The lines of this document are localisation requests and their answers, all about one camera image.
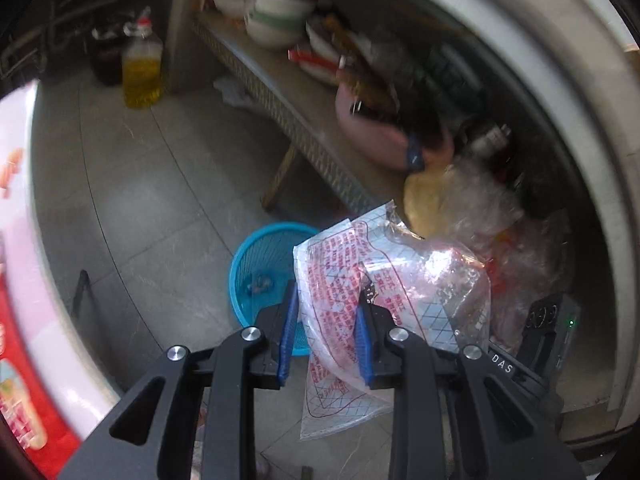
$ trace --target yellow cooking oil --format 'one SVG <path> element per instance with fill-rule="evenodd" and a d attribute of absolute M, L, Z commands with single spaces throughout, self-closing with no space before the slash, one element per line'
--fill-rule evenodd
<path fill-rule="evenodd" d="M 149 14 L 147 7 L 135 25 L 126 28 L 131 40 L 122 53 L 122 91 L 129 108 L 149 107 L 162 93 L 162 40 L 154 34 Z"/>
<path fill-rule="evenodd" d="M 160 60 L 149 58 L 122 61 L 124 103 L 129 108 L 147 108 L 162 94 Z"/>

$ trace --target white bowl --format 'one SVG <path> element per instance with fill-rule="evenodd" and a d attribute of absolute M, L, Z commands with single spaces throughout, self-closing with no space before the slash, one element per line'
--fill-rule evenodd
<path fill-rule="evenodd" d="M 313 0 L 255 0 L 255 10 L 277 18 L 305 20 L 315 8 Z"/>
<path fill-rule="evenodd" d="M 340 82 L 335 75 L 335 72 L 328 70 L 324 67 L 307 63 L 306 61 L 300 61 L 298 63 L 300 70 L 308 73 L 312 78 L 331 86 L 338 86 Z"/>
<path fill-rule="evenodd" d="M 299 42 L 304 36 L 302 28 L 300 30 L 290 30 L 278 28 L 273 25 L 261 23 L 250 16 L 244 17 L 246 33 L 260 46 L 273 50 L 289 48 Z"/>
<path fill-rule="evenodd" d="M 332 45 L 331 36 L 322 27 L 322 18 L 312 16 L 306 22 L 305 28 L 309 36 L 309 43 L 311 43 L 311 50 L 320 57 L 324 57 L 336 64 L 340 63 L 340 54 Z"/>

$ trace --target blue gripper pad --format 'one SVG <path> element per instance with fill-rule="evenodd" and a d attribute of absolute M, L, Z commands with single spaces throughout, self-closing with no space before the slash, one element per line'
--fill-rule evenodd
<path fill-rule="evenodd" d="M 291 364 L 291 354 L 293 352 L 293 344 L 296 341 L 296 325 L 298 323 L 298 285 L 294 284 L 289 298 L 289 309 L 287 310 L 287 318 L 282 329 L 282 337 L 280 338 L 280 359 L 278 361 L 278 382 L 280 386 L 289 377 L 289 366 Z"/>
<path fill-rule="evenodd" d="M 360 375 L 364 379 L 365 384 L 370 386 L 373 380 L 373 343 L 361 305 L 358 306 L 356 311 L 356 325 L 353 329 L 353 337 L 356 343 L 356 356 L 358 358 Z"/>

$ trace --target metal screw cap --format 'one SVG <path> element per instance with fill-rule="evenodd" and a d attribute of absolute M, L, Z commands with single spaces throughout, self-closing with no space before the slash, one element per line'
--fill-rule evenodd
<path fill-rule="evenodd" d="M 471 359 L 472 361 L 475 361 L 476 359 L 482 357 L 482 350 L 476 345 L 465 346 L 465 349 L 462 351 L 462 353 L 467 359 Z"/>
<path fill-rule="evenodd" d="M 179 361 L 184 359 L 185 355 L 187 355 L 187 349 L 180 345 L 172 346 L 166 351 L 169 361 Z"/>
<path fill-rule="evenodd" d="M 394 341 L 406 341 L 409 333 L 404 328 L 395 327 L 389 330 L 389 337 Z"/>
<path fill-rule="evenodd" d="M 242 330 L 241 335 L 242 339 L 245 341 L 255 341 L 262 335 L 262 332 L 260 332 L 260 329 L 257 326 L 248 326 Z"/>

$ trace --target printed plastic bag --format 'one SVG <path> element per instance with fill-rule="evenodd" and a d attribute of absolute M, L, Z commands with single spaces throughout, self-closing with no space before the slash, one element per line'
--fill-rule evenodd
<path fill-rule="evenodd" d="M 389 203 L 294 248 L 300 316 L 312 350 L 301 438 L 316 438 L 389 411 L 392 391 L 369 390 L 353 342 L 358 298 L 372 283 L 374 302 L 435 346 L 487 348 L 490 284 L 464 246 L 423 240 Z"/>

